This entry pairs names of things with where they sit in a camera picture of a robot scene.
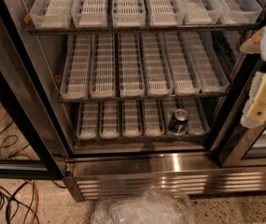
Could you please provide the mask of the blue pepsi can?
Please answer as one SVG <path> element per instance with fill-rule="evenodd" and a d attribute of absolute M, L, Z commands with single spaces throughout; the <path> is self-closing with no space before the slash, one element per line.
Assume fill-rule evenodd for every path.
<path fill-rule="evenodd" d="M 171 116 L 168 130 L 174 134 L 185 134 L 188 131 L 188 112 L 185 109 L 177 109 Z"/>

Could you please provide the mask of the middle metal shelf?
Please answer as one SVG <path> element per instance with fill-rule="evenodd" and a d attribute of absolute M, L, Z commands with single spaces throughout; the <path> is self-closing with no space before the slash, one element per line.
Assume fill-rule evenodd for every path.
<path fill-rule="evenodd" d="M 73 100 L 65 100 L 60 95 L 57 102 L 62 104 L 79 104 L 84 102 L 105 102 L 105 101 L 125 101 L 125 100 L 146 100 L 146 99 L 175 99 L 175 98 L 207 98 L 207 97 L 223 97 L 227 96 L 228 92 L 208 92 L 208 93 L 192 93 L 192 94 L 171 94 L 162 96 L 134 96 L 134 97 L 102 97 L 102 98 L 77 98 Z"/>

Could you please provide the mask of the metal shelf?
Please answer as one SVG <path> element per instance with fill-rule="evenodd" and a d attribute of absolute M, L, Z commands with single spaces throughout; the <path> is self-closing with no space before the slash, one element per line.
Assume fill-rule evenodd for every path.
<path fill-rule="evenodd" d="M 87 140 L 75 139 L 73 144 L 83 146 L 87 144 L 128 144 L 128 143 L 146 143 L 146 142 L 165 142 L 171 143 L 174 141 L 190 141 L 204 142 L 207 134 L 204 135 L 161 135 L 161 136 L 137 136 L 137 137 L 116 137 L 116 138 L 92 138 Z"/>
<path fill-rule="evenodd" d="M 125 33 L 165 33 L 173 31 L 182 32 L 209 32 L 209 31 L 245 31 L 258 30 L 261 25 L 254 24 L 207 24 L 207 25 L 183 25 L 164 27 L 87 27 L 87 28 L 47 28 L 27 29 L 30 35 L 74 35 L 74 34 L 125 34 Z"/>
<path fill-rule="evenodd" d="M 171 94 L 162 96 L 134 96 L 134 97 L 102 97 L 102 98 L 77 98 L 73 100 L 65 100 L 60 95 L 57 102 L 62 104 L 79 104 L 84 102 L 105 102 L 105 101 L 125 101 L 125 100 L 146 100 L 146 99 L 175 99 L 175 98 L 207 98 L 207 97 L 223 97 L 227 96 L 228 92 L 208 92 L 208 93 L 192 93 L 192 94 Z"/>

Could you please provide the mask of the top metal shelf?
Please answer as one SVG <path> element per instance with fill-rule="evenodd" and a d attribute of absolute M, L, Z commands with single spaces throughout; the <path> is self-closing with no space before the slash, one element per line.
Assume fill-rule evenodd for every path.
<path fill-rule="evenodd" d="M 125 33 L 165 33 L 173 31 L 182 32 L 209 32 L 209 31 L 245 31 L 258 30 L 261 25 L 254 24 L 207 24 L 207 25 L 183 25 L 164 27 L 87 27 L 87 28 L 47 28 L 27 29 L 30 35 L 74 35 L 74 34 L 125 34 Z"/>

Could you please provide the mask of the bottom metal shelf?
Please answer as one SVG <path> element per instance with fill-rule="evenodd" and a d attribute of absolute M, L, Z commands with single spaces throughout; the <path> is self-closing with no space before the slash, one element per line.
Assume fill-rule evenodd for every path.
<path fill-rule="evenodd" d="M 116 137 L 116 138 L 92 138 L 87 140 L 75 139 L 73 144 L 83 146 L 87 144 L 128 144 L 128 143 L 146 143 L 146 142 L 165 142 L 171 143 L 174 141 L 190 141 L 204 142 L 207 134 L 204 135 L 161 135 L 161 136 L 137 136 L 137 137 Z"/>

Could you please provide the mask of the stainless steel fridge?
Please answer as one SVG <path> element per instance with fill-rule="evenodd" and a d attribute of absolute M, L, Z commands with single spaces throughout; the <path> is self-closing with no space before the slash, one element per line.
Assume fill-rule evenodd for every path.
<path fill-rule="evenodd" d="M 256 1 L 262 7 L 262 11 L 254 23 L 258 23 L 263 27 L 266 24 L 266 0 Z M 35 0 L 30 4 L 29 14 L 24 18 L 24 21 L 30 25 L 29 29 L 35 28 L 30 15 L 34 2 Z M 150 26 L 146 0 L 144 0 L 144 2 L 146 23 L 143 27 Z M 216 24 L 223 24 L 220 21 L 220 17 Z M 183 19 L 180 26 L 183 25 L 189 24 L 185 24 Z M 70 27 L 76 28 L 73 18 L 68 28 Z M 112 0 L 107 0 L 106 27 L 114 27 L 112 22 Z M 213 40 L 214 52 L 230 85 L 226 89 L 228 92 L 227 96 L 198 98 L 202 104 L 203 112 L 209 126 L 209 131 L 204 142 L 195 143 L 180 140 L 171 143 L 146 142 L 128 144 L 87 144 L 83 146 L 74 145 L 74 140 L 78 139 L 77 121 L 79 107 L 82 103 L 62 104 L 58 102 L 64 106 L 71 123 L 71 130 L 67 133 L 69 136 L 67 145 L 69 157 L 66 160 L 67 173 L 65 178 L 59 180 L 64 182 L 73 198 L 79 202 L 84 202 L 104 197 L 133 196 L 150 186 L 156 186 L 173 192 L 183 191 L 188 194 L 217 194 L 266 190 L 266 121 L 256 128 L 246 128 L 241 124 L 241 117 L 243 115 L 245 103 L 249 98 L 252 79 L 257 72 L 266 73 L 266 62 L 261 59 L 259 53 L 247 54 L 240 51 L 241 45 L 256 31 L 258 30 L 209 31 Z M 180 33 L 187 38 L 188 43 L 187 33 L 189 32 L 173 31 L 165 33 Z M 162 36 L 164 54 L 166 57 L 163 38 L 165 33 L 155 34 L 160 34 Z M 145 84 L 145 94 L 143 96 L 148 96 L 141 43 L 141 35 L 143 33 L 125 34 L 139 36 L 140 57 Z M 92 38 L 94 35 L 98 34 L 78 35 L 91 36 L 92 60 Z M 119 34 L 112 35 L 115 41 L 115 90 L 116 96 L 120 96 Z M 49 58 L 49 65 L 58 89 L 59 98 L 67 55 L 67 40 L 70 35 L 34 36 L 39 37 L 43 41 L 49 41 L 51 38 L 56 38 L 60 41 L 60 45 L 57 47 L 60 50 L 58 54 L 54 54 L 54 52 L 49 50 L 49 46 L 45 46 L 47 57 Z M 88 97 L 91 96 L 90 83 L 91 62 Z M 172 83 L 172 94 L 175 94 L 174 82 L 172 81 Z M 179 102 L 181 99 L 183 98 L 175 98 L 175 100 Z M 147 100 L 159 101 L 163 120 L 163 135 L 169 135 L 165 128 L 161 101 L 173 99 Z M 138 103 L 142 128 L 140 136 L 145 136 L 143 114 L 144 100 L 133 101 Z M 124 137 L 122 134 L 124 101 L 116 102 L 118 103 L 119 111 L 119 137 Z M 84 103 L 98 104 L 97 137 L 102 138 L 99 134 L 102 102 Z M 14 124 L 11 116 L 1 103 L 0 128 L 2 130 L 0 133 L 0 152 L 2 154 L 10 154 L 13 150 L 18 148 L 21 154 L 27 154 L 29 157 L 35 156 L 27 140 L 21 134 L 21 131 Z"/>

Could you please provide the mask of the open glass fridge door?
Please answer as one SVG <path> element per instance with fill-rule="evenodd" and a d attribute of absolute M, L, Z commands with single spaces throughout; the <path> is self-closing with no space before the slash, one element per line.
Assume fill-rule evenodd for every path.
<path fill-rule="evenodd" d="M 30 35 L 24 21 L 34 0 L 0 0 L 0 103 L 35 153 L 0 152 L 0 177 L 63 179 L 69 157 L 71 123 L 57 102 L 47 50 L 58 54 L 60 41 Z"/>

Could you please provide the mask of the clear plastic bag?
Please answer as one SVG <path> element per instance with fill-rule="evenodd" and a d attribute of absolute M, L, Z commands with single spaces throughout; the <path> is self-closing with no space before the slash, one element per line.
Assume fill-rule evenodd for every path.
<path fill-rule="evenodd" d="M 196 224 L 189 196 L 154 186 L 132 197 L 100 199 L 91 224 Z"/>

